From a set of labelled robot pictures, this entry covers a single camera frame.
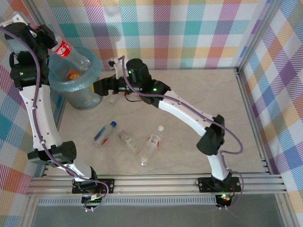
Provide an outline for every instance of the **purple cable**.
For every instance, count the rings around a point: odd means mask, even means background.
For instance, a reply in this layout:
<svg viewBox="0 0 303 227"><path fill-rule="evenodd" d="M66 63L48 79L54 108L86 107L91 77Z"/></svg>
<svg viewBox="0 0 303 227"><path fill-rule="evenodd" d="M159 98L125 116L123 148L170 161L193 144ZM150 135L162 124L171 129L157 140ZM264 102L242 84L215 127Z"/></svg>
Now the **purple cable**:
<svg viewBox="0 0 303 227"><path fill-rule="evenodd" d="M36 106L37 105L37 98L38 98L38 92L39 92L39 85L40 85L40 77L41 77L41 74L40 74L40 65L39 65L39 62L38 62L38 58L36 57L35 53L33 52L33 50L25 43L23 42L19 37L17 37L16 35L12 34L11 32L7 31L4 29L4 27L0 27L0 31L2 31L3 33L11 36L12 38L18 40L22 45L24 45L28 51L30 52L30 54L33 56L33 59L35 61L35 64L36 64L36 68L37 68L37 80L36 80L36 89L35 89L35 95L34 95L34 101L33 101L33 106ZM36 129L36 132L37 132L37 136L40 140L40 142L43 142L43 138L42 138L42 135L41 135L41 132L39 130L39 127L38 127L38 122L37 122L37 116L36 116L36 108L33 108L33 120L34 120L34 125L35 125L35 129ZM84 181L90 181L90 182L96 182L96 183L100 183L102 185L104 185L106 187L106 194L105 196L102 198L102 202L94 207L94 208L91 208L90 210L91 211L94 211L95 209L97 209L98 207L101 206L102 203L104 203L104 201L106 200L107 196L108 196L108 193L109 193L109 188L108 188L108 185L102 181L98 181L98 180L91 180L91 179L87 179L87 178L84 178L80 175L78 175L76 172L74 172L73 170L69 169L68 167L62 165L60 162L58 162L53 156L52 154L49 152L49 150L47 149L46 145L43 143L42 144L42 147L44 149L44 151L46 152L46 154L48 155L48 157L58 166L60 166L61 168L63 168L71 177L75 178L79 178L81 180L84 180ZM89 210L87 207L86 207L86 204L84 204L84 208L85 210Z"/></svg>
<svg viewBox="0 0 303 227"><path fill-rule="evenodd" d="M164 95L156 95L156 94L144 94L144 93L141 93L139 91L136 91L133 86L131 85L131 83L128 81L127 79L127 75L125 73L125 56L123 55L122 57L118 58L118 60L122 60L122 71L123 71L123 77L124 77L124 80L126 82L126 84L128 85L128 87L136 94L140 95L140 96L145 96L145 97L161 97L161 98L165 98L165 99L168 99L168 100L171 100L173 102L176 102L178 103L179 105L182 105L184 106L185 108L187 108L188 110L194 112L195 114L197 114L199 117L201 117L203 120L207 121L207 122L210 122L212 124L215 124L217 126L219 126L220 128L224 129L226 132L228 132L232 137L235 138L235 140L238 142L239 146L240 146L240 151L238 152L230 152L230 151L226 151L226 150L221 150L220 151L220 154L221 154L221 157L222 157L222 161L223 161L223 165L224 165L224 168L227 169L230 173L235 173L235 174L238 174L240 176L240 179L241 179L241 182L242 182L242 188L241 188L241 192L239 194L239 197L238 199L232 204L236 204L242 194L243 194L243 190L244 190L244 180L243 180L243 177L242 175L239 173L239 172L236 172L236 171L231 171L227 168L227 165L226 165L226 162L225 162L225 159L224 159L224 153L225 154L229 154L229 155L238 155L238 154L241 154L243 152L243 145L241 143L241 141L239 140L239 138L232 132L230 131L229 129L227 129L224 125L221 125L211 119L208 119L207 117L205 117L204 115L202 115L200 112L196 111L195 109L193 109L192 107L190 107L189 105L183 103L182 101L176 99L176 98L173 98L173 97L170 97L170 96L164 96Z"/></svg>

